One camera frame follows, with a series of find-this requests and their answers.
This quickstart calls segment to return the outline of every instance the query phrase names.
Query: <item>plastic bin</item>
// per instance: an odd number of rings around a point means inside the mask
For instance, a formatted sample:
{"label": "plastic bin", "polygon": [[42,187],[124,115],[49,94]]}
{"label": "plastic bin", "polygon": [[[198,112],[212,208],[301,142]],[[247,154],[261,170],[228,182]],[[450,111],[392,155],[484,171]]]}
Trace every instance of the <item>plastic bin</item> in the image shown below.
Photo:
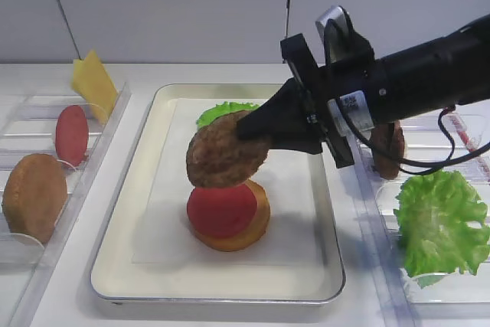
{"label": "plastic bin", "polygon": [[[439,131],[437,115],[406,119],[401,122],[407,150],[405,157],[420,161],[444,159],[450,144]],[[449,114],[444,125],[456,141],[453,157],[479,147],[486,133],[484,116]],[[490,316],[490,261],[480,267],[477,276],[468,273],[430,274],[409,278],[397,247],[398,225],[393,209],[400,186],[411,175],[400,173],[384,180],[373,170],[371,150],[352,136],[355,169],[363,199],[356,201],[362,234],[372,257],[372,270],[388,326],[416,325],[425,318],[484,318]],[[481,156],[460,165],[445,168],[459,170],[490,205],[490,159]]]}
{"label": "plastic bin", "polygon": [[75,92],[18,94],[0,98],[0,195],[11,170],[25,155],[43,152],[56,157],[54,132],[60,112],[81,106],[89,123],[87,160],[65,170],[68,199],[54,233],[43,246],[32,237],[12,234],[0,213],[0,326],[29,325],[44,294],[85,197],[98,172],[130,98],[126,83],[105,126],[93,118],[90,105]]}

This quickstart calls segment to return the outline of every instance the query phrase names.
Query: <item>white countertop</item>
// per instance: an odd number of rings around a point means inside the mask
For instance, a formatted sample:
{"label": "white countertop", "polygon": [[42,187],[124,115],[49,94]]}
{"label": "white countertop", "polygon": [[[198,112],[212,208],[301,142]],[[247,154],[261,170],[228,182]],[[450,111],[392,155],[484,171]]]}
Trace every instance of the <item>white countertop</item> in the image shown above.
{"label": "white countertop", "polygon": [[[55,78],[69,76],[70,64],[0,64],[0,91],[15,91],[13,79],[23,87],[51,89]],[[175,322],[111,319],[94,306],[95,296],[89,288],[87,274],[99,229],[111,204],[125,160],[135,141],[147,106],[155,91],[170,83],[283,83],[291,77],[285,64],[120,64],[109,65],[108,71],[125,76],[132,92],[131,100],[113,137],[100,171],[90,189],[85,204],[70,234],[64,252],[32,322],[33,327],[123,327],[123,326],[239,326],[230,322]],[[43,86],[37,85],[42,80]],[[488,104],[479,104],[472,110],[488,111]],[[334,205],[341,252],[346,267],[347,283],[335,307],[318,326],[383,326],[377,291],[370,270],[365,264],[365,247],[356,219],[353,196],[360,195],[353,168],[337,170],[330,155],[325,155],[328,167],[328,185]],[[444,323],[460,326],[462,321],[425,321],[423,326]],[[464,321],[466,326],[487,325],[488,320]],[[299,325],[282,323],[255,323],[261,326]]]}

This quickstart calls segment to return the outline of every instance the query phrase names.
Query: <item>yellow cheese slice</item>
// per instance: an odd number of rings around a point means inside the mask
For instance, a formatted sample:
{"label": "yellow cheese slice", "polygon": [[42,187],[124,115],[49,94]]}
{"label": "yellow cheese slice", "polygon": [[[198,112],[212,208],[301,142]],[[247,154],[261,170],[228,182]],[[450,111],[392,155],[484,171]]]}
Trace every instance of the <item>yellow cheese slice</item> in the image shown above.
{"label": "yellow cheese slice", "polygon": [[73,75],[76,76],[82,67],[83,60],[73,59]]}
{"label": "yellow cheese slice", "polygon": [[84,60],[73,61],[71,87],[90,105],[92,114],[101,123],[107,123],[116,105],[117,90],[94,50]]}

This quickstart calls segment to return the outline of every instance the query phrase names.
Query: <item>barcode label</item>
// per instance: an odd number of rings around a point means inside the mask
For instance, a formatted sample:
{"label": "barcode label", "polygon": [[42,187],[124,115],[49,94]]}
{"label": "barcode label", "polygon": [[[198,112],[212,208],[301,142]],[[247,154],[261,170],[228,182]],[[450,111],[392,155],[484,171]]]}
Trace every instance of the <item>barcode label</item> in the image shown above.
{"label": "barcode label", "polygon": [[[344,106],[345,112],[349,115],[355,127],[361,132],[374,128],[373,120],[371,114],[369,113],[368,104],[364,97],[362,91],[355,91],[344,95],[340,98],[342,105]],[[334,120],[334,124],[341,136],[346,136],[349,129],[347,123],[342,117],[340,110],[338,109],[337,103],[334,99],[328,101],[328,109]]]}

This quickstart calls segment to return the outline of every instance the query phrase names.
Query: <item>red tomato slice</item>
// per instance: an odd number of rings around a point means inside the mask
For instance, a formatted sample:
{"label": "red tomato slice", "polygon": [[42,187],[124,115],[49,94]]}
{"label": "red tomato slice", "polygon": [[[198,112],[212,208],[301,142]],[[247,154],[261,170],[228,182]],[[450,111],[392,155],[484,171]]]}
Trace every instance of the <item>red tomato slice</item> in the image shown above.
{"label": "red tomato slice", "polygon": [[195,188],[187,203],[194,229],[208,237],[232,237],[245,230],[257,210],[257,200],[245,185]]}
{"label": "red tomato slice", "polygon": [[84,159],[89,142],[85,112],[78,105],[64,109],[58,116],[54,145],[60,160],[77,167]]}

